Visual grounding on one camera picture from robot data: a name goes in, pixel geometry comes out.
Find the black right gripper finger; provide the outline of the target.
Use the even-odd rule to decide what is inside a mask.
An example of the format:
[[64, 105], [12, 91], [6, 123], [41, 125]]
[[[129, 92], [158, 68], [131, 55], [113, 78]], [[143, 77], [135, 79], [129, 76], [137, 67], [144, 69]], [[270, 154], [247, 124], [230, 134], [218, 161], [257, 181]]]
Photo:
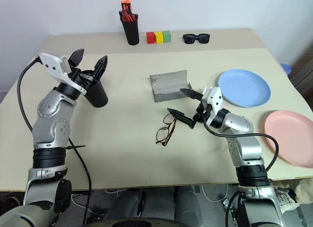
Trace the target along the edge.
[[193, 89], [180, 89], [180, 91], [187, 97], [192, 98], [192, 99], [196, 99], [196, 100], [201, 100], [203, 97], [203, 94], [201, 94], [200, 92], [197, 92]]
[[174, 118], [176, 118], [178, 121], [186, 124], [190, 129], [194, 128], [196, 122], [193, 119], [188, 118], [187, 116], [185, 116], [184, 113], [182, 113], [178, 110], [171, 109], [171, 108], [167, 108], [167, 110], [170, 114], [173, 115]]

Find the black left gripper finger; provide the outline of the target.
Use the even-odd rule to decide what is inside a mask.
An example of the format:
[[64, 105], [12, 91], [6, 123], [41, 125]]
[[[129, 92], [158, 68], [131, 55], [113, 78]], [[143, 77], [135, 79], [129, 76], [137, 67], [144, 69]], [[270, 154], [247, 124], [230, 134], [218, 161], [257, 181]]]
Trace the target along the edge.
[[101, 78], [103, 73], [106, 70], [107, 63], [108, 63], [108, 56], [107, 55], [100, 58], [94, 66], [94, 71], [93, 71], [92, 76], [94, 78]]
[[71, 67], [77, 67], [81, 63], [84, 51], [85, 50], [83, 48], [80, 48], [71, 54], [71, 56], [68, 59], [68, 63]]

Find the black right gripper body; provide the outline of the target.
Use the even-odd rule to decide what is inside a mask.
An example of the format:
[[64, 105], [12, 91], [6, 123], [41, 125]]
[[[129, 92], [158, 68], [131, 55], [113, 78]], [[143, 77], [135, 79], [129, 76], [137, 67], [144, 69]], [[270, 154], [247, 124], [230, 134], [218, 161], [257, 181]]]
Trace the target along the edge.
[[206, 123], [208, 118], [211, 115], [212, 105], [207, 104], [206, 106], [203, 103], [200, 103], [196, 109], [196, 113], [193, 116], [193, 124], [199, 123]]

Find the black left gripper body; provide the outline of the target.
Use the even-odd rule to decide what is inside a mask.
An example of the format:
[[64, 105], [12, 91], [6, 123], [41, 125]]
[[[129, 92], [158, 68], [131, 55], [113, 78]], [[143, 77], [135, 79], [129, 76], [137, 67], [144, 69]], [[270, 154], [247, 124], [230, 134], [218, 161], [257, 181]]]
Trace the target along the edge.
[[80, 70], [78, 67], [70, 67], [69, 78], [81, 87], [93, 86], [97, 79], [94, 77], [94, 70]]

